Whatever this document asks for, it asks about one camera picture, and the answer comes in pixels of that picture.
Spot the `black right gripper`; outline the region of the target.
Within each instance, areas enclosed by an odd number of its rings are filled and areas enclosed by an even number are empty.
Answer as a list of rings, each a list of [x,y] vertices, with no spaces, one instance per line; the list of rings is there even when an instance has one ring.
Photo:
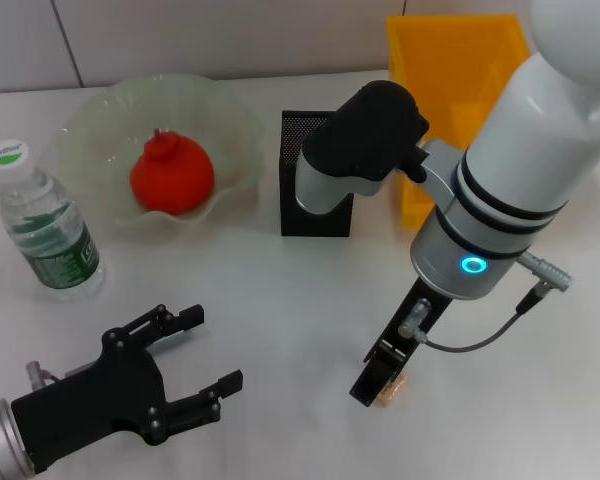
[[[405,383],[402,370],[452,299],[417,279],[389,324],[365,357],[365,366],[349,394],[364,406],[387,406]]]

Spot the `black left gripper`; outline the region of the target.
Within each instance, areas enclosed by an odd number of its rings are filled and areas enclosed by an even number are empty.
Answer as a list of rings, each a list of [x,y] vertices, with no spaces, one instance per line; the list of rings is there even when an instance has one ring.
[[[102,352],[87,369],[14,400],[12,413],[33,462],[46,471],[113,433],[129,431],[151,446],[221,419],[221,399],[240,392],[236,370],[186,398],[166,402],[162,375],[147,347],[204,323],[204,308],[178,314],[159,304],[127,325],[106,332]]]

